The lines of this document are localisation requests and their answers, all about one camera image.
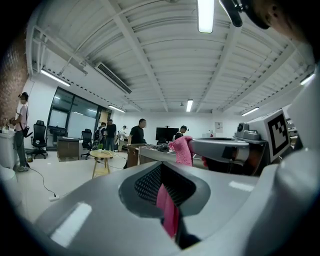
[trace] backpack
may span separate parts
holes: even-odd
[[[102,137],[103,137],[103,135],[102,135],[102,129],[103,129],[104,127],[103,126],[101,126],[101,128],[100,129],[97,129],[95,132],[94,132],[94,141],[101,141],[102,140]]]

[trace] person wearing cap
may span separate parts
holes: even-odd
[[[28,102],[29,96],[26,92],[24,92],[21,95],[19,95],[19,98],[20,98],[20,103],[22,104],[22,107],[20,108],[20,112],[17,119],[13,117],[11,118],[10,122],[15,126],[15,130],[16,130],[14,135],[14,148],[18,153],[19,161],[20,161],[20,166],[17,169],[17,171],[27,172],[29,168],[27,167],[23,130],[27,126],[28,107],[26,106],[26,103]]]
[[[180,137],[182,137],[184,135],[184,133],[186,133],[187,131],[187,127],[185,125],[182,125],[180,128],[180,131],[178,131],[175,136],[174,136],[174,141]]]
[[[119,137],[118,152],[122,152],[122,147],[125,144],[126,129],[127,129],[127,126],[124,125],[122,129],[118,132],[118,137]]]

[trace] table leg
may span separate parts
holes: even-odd
[[[108,174],[110,174],[110,168],[108,164],[108,158],[105,158],[106,168],[108,169]]]
[[[98,157],[95,158],[95,163],[94,163],[94,168],[93,168],[93,173],[92,173],[92,179],[93,179],[94,176],[95,176],[95,171],[96,171],[97,162],[98,162]]]

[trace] pink towel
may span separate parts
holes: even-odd
[[[170,142],[169,147],[176,152],[176,162],[192,166],[192,154],[188,147],[188,142],[192,140],[190,136],[183,136]],[[178,230],[179,209],[175,206],[165,186],[162,184],[156,198],[156,206],[163,210],[163,228],[168,235],[173,238]]]
[[[174,142],[169,143],[169,148],[176,153],[176,162],[186,166],[192,166],[193,154],[190,152],[188,142],[192,140],[190,136],[182,136]]]

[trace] person in white shirt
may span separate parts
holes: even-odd
[[[17,169],[17,171],[27,172],[29,168],[27,167],[23,130],[27,126],[28,107],[26,103],[28,102],[29,96],[26,92],[24,92],[21,95],[19,95],[19,98],[20,98],[20,103],[22,104],[22,107],[20,108],[20,112],[17,119],[13,117],[11,118],[10,122],[11,124],[15,125],[15,130],[16,130],[16,133],[14,135],[14,148],[18,153],[19,161],[20,161],[20,167]]]
[[[118,152],[122,152],[122,147],[125,144],[125,137],[126,137],[126,129],[127,126],[123,126],[122,129],[119,131],[119,146]]]

